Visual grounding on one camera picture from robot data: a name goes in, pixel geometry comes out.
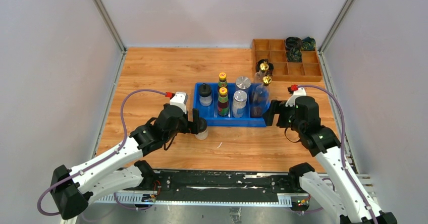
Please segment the blue label shaker jar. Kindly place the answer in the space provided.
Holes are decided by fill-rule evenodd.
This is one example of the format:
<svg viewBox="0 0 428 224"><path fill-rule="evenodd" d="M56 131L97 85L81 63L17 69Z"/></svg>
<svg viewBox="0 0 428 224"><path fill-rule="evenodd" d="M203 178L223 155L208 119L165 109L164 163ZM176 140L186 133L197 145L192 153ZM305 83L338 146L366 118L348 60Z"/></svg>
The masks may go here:
<svg viewBox="0 0 428 224"><path fill-rule="evenodd" d="M235 118L241 118L244 116L246 110L248 95L243 90L237 90L233 94L233 103L232 103L232 114Z"/></svg>

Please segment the black lid seasoning jar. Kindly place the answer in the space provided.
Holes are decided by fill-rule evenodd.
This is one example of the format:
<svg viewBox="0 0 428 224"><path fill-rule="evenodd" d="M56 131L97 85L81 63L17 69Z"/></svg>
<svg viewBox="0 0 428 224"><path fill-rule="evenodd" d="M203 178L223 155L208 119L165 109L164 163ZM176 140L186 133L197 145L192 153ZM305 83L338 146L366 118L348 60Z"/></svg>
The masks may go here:
<svg viewBox="0 0 428 224"><path fill-rule="evenodd" d="M195 137L198 140L204 140L208 137L207 122L204 118L200 118L198 121L198 134Z"/></svg>

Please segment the silver lid powder jar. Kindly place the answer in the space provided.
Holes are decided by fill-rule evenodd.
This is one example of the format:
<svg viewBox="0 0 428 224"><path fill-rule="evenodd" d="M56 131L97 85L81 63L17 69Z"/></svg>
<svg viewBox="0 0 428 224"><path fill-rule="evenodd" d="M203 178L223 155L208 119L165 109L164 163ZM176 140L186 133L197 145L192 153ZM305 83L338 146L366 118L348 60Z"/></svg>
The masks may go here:
<svg viewBox="0 0 428 224"><path fill-rule="evenodd" d="M235 81L235 86L236 90L242 90L248 93L251 87L251 80L247 76L239 76Z"/></svg>

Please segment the blue plastic divided bin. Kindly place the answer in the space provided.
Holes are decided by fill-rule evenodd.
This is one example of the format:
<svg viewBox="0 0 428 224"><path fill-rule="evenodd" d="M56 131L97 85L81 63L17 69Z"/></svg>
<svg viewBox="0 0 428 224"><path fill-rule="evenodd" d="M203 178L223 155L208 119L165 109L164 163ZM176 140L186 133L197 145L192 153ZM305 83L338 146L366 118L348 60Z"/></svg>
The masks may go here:
<svg viewBox="0 0 428 224"><path fill-rule="evenodd" d="M212 103L208 106L203 106L199 99L199 88L202 82L197 82L194 85L193 94L193 108L198 109L199 116L207 121L207 125L210 127L259 127L264 128L266 126L263 118L251 117L252 103L247 100L246 106L243 110L243 116L235 117L232 110L229 110L227 116L220 116L218 114L218 92L216 82L207 82L206 85L211 87Z"/></svg>

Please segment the glass oil bottle gold spout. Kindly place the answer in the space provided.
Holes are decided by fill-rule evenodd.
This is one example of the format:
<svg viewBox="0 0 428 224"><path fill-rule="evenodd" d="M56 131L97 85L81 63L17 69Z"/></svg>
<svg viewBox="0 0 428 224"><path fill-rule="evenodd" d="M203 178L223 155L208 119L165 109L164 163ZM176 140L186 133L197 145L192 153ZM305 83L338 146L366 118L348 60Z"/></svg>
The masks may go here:
<svg viewBox="0 0 428 224"><path fill-rule="evenodd" d="M253 83L261 83L263 77L266 76L267 71L269 70L269 63L266 60L260 61L258 65L258 70L254 74Z"/></svg>

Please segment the sauce bottle yellow cap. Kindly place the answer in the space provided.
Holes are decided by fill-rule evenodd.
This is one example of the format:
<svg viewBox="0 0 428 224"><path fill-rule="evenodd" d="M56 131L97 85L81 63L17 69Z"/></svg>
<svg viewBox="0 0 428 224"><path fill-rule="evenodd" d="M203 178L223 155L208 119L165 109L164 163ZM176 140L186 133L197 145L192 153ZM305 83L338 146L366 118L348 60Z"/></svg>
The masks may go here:
<svg viewBox="0 0 428 224"><path fill-rule="evenodd" d="M223 87L228 88L227 74L225 72L220 72L218 80L218 90Z"/></svg>
<svg viewBox="0 0 428 224"><path fill-rule="evenodd" d="M229 98L228 98L228 89L226 87L219 88L218 102L217 102L217 112L221 117L226 117L229 114Z"/></svg>

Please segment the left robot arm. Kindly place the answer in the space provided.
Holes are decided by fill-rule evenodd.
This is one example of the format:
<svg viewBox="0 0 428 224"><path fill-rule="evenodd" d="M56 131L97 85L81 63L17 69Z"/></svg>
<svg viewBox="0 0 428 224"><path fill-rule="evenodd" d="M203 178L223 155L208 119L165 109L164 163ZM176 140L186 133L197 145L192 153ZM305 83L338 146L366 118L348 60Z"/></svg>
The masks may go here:
<svg viewBox="0 0 428 224"><path fill-rule="evenodd" d="M49 191L62 219L81 214L95 200L113 192L154 186L153 174L145 171L141 158L163 148L179 133L197 135L207 122L193 109L193 120L180 107L165 104L158 117L149 119L126 137L123 143L80 165L57 167Z"/></svg>

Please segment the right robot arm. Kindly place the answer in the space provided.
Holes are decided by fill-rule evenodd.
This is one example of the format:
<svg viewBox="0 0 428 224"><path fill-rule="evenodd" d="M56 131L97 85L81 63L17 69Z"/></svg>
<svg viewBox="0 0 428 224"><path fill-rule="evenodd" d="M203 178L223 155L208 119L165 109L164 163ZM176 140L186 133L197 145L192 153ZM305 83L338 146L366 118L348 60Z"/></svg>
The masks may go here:
<svg viewBox="0 0 428 224"><path fill-rule="evenodd" d="M277 126L298 133L300 142L323 166L333 186L329 187L308 163L289 169L289 188L310 194L332 217L334 223L397 223L364 189L350 164L341 156L341 143L333 130L321 124L319 106L310 96L288 101L272 100L262 115L267 126L278 115Z"/></svg>

